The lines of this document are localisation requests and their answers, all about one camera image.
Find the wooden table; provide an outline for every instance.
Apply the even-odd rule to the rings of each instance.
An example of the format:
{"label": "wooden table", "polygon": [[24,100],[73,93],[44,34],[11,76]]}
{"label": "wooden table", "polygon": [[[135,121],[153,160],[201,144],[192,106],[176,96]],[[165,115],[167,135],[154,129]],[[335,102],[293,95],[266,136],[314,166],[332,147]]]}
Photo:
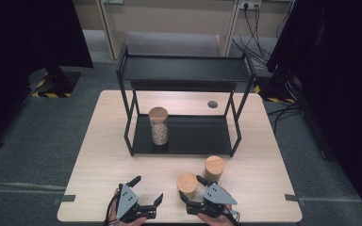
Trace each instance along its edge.
{"label": "wooden table", "polygon": [[[227,97],[228,94],[223,93],[145,92],[139,95],[139,104],[141,113],[161,105],[169,114],[217,114],[224,110]],[[238,103],[241,94],[236,93],[234,98]],[[218,102],[218,108],[208,107],[208,101]],[[75,195],[75,200],[61,203],[58,219],[103,221],[108,202],[118,184],[141,175],[141,181],[133,188],[140,197],[139,204],[152,204],[164,193],[156,219],[147,223],[202,222],[195,216],[187,215],[186,205],[177,193],[176,178],[185,171],[204,175],[205,161],[210,154],[130,156],[123,139],[125,124],[121,93],[118,90],[103,91],[65,192],[65,196]],[[242,141],[234,157],[222,156],[226,167],[219,181],[219,185],[238,201],[233,209],[240,212],[239,222],[300,221],[302,212],[299,204],[285,198],[286,194],[294,195],[294,191],[258,95],[249,95],[239,126]],[[233,140],[232,120],[229,127]],[[199,185],[194,200],[201,200],[200,194],[204,190]]]}

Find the round wooden lid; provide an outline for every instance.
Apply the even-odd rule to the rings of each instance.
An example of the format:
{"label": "round wooden lid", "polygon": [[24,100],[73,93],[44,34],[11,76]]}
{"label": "round wooden lid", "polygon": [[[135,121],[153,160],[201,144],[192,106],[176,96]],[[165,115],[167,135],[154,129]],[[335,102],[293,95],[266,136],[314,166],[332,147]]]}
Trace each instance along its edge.
{"label": "round wooden lid", "polygon": [[225,169],[225,162],[218,156],[210,156],[205,162],[206,170],[212,174],[219,175]]}
{"label": "round wooden lid", "polygon": [[196,190],[198,186],[198,180],[196,175],[190,172],[183,172],[177,177],[177,187],[180,191],[184,193],[192,193]]}
{"label": "round wooden lid", "polygon": [[165,121],[168,116],[167,110],[161,106],[154,107],[149,111],[149,119],[152,121]]}

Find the gray carpet floor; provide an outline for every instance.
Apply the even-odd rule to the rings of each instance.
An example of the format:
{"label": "gray carpet floor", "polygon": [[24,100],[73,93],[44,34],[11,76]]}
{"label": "gray carpet floor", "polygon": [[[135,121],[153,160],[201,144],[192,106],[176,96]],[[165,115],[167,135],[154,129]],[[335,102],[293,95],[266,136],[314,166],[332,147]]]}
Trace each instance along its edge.
{"label": "gray carpet floor", "polygon": [[[118,89],[114,62],[94,63],[94,67],[63,68],[82,72],[72,96],[54,99],[30,95],[2,136],[0,225],[102,225],[60,222],[55,202],[68,184],[100,92]],[[34,72],[30,84],[35,88],[43,75],[43,70]],[[280,103],[264,106],[268,112],[286,107]],[[303,212],[298,224],[362,225],[362,201],[338,162],[321,158],[302,115],[283,119],[276,128],[276,139]]]}

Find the power outlet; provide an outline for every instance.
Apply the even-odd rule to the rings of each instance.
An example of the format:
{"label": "power outlet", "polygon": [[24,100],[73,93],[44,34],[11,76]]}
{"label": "power outlet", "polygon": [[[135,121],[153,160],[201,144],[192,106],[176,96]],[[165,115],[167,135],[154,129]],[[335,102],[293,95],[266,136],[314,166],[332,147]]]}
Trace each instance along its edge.
{"label": "power outlet", "polygon": [[261,8],[261,0],[241,0],[240,9],[245,9],[245,3],[248,4],[248,10],[256,10]]}

